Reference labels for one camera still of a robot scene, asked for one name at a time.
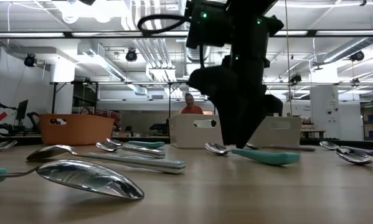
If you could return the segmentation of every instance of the desk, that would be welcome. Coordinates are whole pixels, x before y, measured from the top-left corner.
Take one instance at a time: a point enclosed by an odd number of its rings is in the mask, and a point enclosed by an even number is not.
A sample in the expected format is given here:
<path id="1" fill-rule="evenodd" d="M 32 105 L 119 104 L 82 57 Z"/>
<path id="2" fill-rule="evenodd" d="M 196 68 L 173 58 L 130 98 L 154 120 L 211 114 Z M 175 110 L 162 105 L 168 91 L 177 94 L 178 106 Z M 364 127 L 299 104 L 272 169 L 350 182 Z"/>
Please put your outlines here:
<path id="1" fill-rule="evenodd" d="M 310 133 L 319 133 L 319 138 L 324 139 L 324 132 L 325 130 L 318 130 L 318 129 L 302 129 L 301 133 L 304 138 L 308 139 Z"/>
<path id="2" fill-rule="evenodd" d="M 22 171 L 36 166 L 24 158 L 37 148 L 0 152 L 0 167 Z M 104 164 L 144 190 L 145 199 L 137 202 L 57 185 L 36 173 L 7 179 L 0 183 L 0 223 L 373 223 L 373 166 L 350 165 L 332 151 L 318 147 L 302 152 L 298 164 L 271 167 L 204 149 L 167 150 L 168 158 L 186 161 L 184 174 Z M 77 147 L 77 152 L 87 151 L 97 150 Z"/>

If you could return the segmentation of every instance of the cable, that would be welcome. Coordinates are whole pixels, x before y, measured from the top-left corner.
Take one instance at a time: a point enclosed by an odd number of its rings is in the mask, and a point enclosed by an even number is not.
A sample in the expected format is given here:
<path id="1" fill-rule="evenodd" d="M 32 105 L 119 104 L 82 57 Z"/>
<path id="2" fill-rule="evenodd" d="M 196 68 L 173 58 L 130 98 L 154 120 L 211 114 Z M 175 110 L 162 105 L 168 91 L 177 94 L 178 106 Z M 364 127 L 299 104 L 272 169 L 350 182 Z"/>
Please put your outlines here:
<path id="1" fill-rule="evenodd" d="M 172 19 L 172 20 L 175 20 L 175 21 L 178 21 L 178 22 L 176 22 L 175 24 L 173 24 L 171 26 L 162 28 L 162 29 L 148 30 L 148 29 L 143 28 L 143 24 L 145 22 L 150 21 L 150 20 L 155 20 L 155 19 Z M 184 22 L 190 22 L 190 21 L 191 21 L 190 19 L 188 19 L 188 18 L 186 18 L 184 16 L 180 16 L 180 15 L 158 14 L 158 15 L 149 15 L 149 16 L 142 17 L 139 20 L 137 26 L 138 26 L 138 29 L 144 35 L 152 35 L 152 34 L 160 34 L 162 32 L 170 31 L 172 29 L 175 29 L 175 28 L 179 27 Z"/>
<path id="2" fill-rule="evenodd" d="M 285 0 L 286 8 L 286 43 L 287 43 L 287 67 L 288 67 L 288 81 L 290 82 L 291 73 L 290 73 L 290 45 L 288 37 L 288 14 L 287 14 L 287 0 Z M 290 114 L 293 115 L 293 106 L 291 105 L 291 86 L 288 84 L 288 98 L 290 101 Z"/>

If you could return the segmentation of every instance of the orange basket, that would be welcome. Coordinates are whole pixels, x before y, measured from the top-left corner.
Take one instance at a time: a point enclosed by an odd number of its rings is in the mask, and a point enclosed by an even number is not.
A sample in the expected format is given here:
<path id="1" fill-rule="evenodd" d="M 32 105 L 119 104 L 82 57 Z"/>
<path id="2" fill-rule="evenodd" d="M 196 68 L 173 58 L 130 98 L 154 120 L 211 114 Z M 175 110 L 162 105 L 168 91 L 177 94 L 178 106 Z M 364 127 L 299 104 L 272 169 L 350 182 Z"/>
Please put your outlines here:
<path id="1" fill-rule="evenodd" d="M 45 145 L 82 146 L 110 138 L 114 120 L 85 114 L 42 114 L 40 125 Z"/>

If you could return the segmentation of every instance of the reflective spoon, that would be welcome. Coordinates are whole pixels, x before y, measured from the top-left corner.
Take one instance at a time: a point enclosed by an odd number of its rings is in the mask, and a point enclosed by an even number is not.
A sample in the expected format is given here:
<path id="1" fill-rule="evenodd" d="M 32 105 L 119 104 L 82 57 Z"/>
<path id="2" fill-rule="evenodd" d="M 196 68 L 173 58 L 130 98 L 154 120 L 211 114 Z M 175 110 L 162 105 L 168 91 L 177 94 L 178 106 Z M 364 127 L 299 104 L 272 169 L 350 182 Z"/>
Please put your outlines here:
<path id="1" fill-rule="evenodd" d="M 6 169 L 0 168 L 0 181 L 34 171 L 56 184 L 79 190 L 132 200 L 144 198 L 142 189 L 122 174 L 92 162 L 72 159 L 48 162 L 27 172 L 6 173 Z"/>
<path id="2" fill-rule="evenodd" d="M 0 142 L 0 151 L 4 149 L 9 149 L 10 147 L 17 144 L 17 141 L 4 141 Z"/>
<path id="3" fill-rule="evenodd" d="M 334 152 L 341 159 L 344 159 L 345 161 L 356 165 L 367 165 L 373 163 L 373 157 L 367 155 L 362 151 L 339 147 L 335 149 Z"/>
<path id="4" fill-rule="evenodd" d="M 180 174 L 184 172 L 186 168 L 186 163 L 184 161 L 154 159 L 152 157 L 143 156 L 120 156 L 113 153 L 91 152 L 87 154 L 78 154 L 74 151 L 73 147 L 64 145 L 47 146 L 42 149 L 36 150 L 27 157 L 27 160 L 31 161 L 46 159 L 66 152 L 70 153 L 73 156 L 111 161 L 128 167 L 145 168 L 172 174 Z"/>
<path id="5" fill-rule="evenodd" d="M 115 152 L 117 149 L 122 149 L 130 152 L 135 152 L 138 154 L 146 155 L 146 156 L 151 156 L 154 158 L 162 159 L 166 157 L 166 151 L 163 149 L 149 149 L 147 147 L 140 147 L 140 146 L 133 146 L 129 144 L 125 144 L 122 146 L 117 146 L 109 142 L 97 142 L 96 143 L 97 148 L 104 150 L 106 152 Z"/>
<path id="6" fill-rule="evenodd" d="M 215 153 L 220 156 L 224 156 L 230 152 L 230 149 L 227 149 L 225 146 L 221 146 L 217 143 L 208 142 L 205 144 L 205 148 L 210 152 Z"/>
<path id="7" fill-rule="evenodd" d="M 233 154 L 240 155 L 242 157 L 246 157 L 257 162 L 261 162 L 263 164 L 271 165 L 271 166 L 283 166 L 287 164 L 292 164 L 298 162 L 300 160 L 300 155 L 297 153 L 292 152 L 280 152 L 280 153 L 270 153 L 270 152 L 260 152 L 260 151 L 253 151 L 253 150 L 245 150 L 245 149 L 227 149 L 225 146 L 221 146 L 220 144 L 216 143 L 206 143 L 205 148 L 208 149 L 210 152 L 213 152 L 217 155 L 224 156 L 229 151 Z"/>
<path id="8" fill-rule="evenodd" d="M 134 145 L 134 146 L 141 146 L 141 147 L 147 147 L 150 149 L 157 149 L 159 147 L 163 147 L 166 144 L 164 142 L 141 142 L 141 141 L 129 141 L 129 142 L 122 142 L 116 139 L 106 139 L 106 142 L 116 145 L 118 147 L 121 147 L 123 145 Z"/>
<path id="9" fill-rule="evenodd" d="M 361 151 L 367 155 L 373 156 L 373 150 L 370 150 L 370 149 L 361 149 L 361 148 L 356 148 L 356 147 L 351 147 L 351 146 L 338 146 L 335 143 L 331 143 L 328 141 L 321 141 L 319 142 L 319 145 L 324 147 L 325 149 L 329 149 L 332 151 L 342 147 L 342 148 L 347 148 L 347 149 L 351 149 L 355 151 Z"/>

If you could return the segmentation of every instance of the fluorescent light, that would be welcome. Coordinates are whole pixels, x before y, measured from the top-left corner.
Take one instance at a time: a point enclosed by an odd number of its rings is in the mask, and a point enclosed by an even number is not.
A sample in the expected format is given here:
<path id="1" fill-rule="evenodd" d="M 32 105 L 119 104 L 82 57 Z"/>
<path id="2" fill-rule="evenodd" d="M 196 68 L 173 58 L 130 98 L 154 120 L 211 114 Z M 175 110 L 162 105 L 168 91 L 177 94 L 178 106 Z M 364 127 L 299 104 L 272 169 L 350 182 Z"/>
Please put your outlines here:
<path id="1" fill-rule="evenodd" d="M 168 85 L 166 82 L 132 82 L 135 85 Z"/>
<path id="2" fill-rule="evenodd" d="M 316 35 L 373 35 L 373 30 L 319 30 Z"/>
<path id="3" fill-rule="evenodd" d="M 23 38 L 23 37 L 64 37 L 64 33 L 51 32 L 51 33 L 0 33 L 0 38 Z"/>
<path id="4" fill-rule="evenodd" d="M 307 30 L 289 30 L 288 35 L 306 35 Z M 275 35 L 287 35 L 287 30 L 278 31 Z"/>
<path id="5" fill-rule="evenodd" d="M 187 37 L 188 31 L 167 31 L 155 34 L 153 37 Z M 73 37 L 143 37 L 140 31 L 123 31 L 123 32 L 72 32 Z"/>
<path id="6" fill-rule="evenodd" d="M 100 82 L 99 85 L 124 85 L 125 82 Z"/>

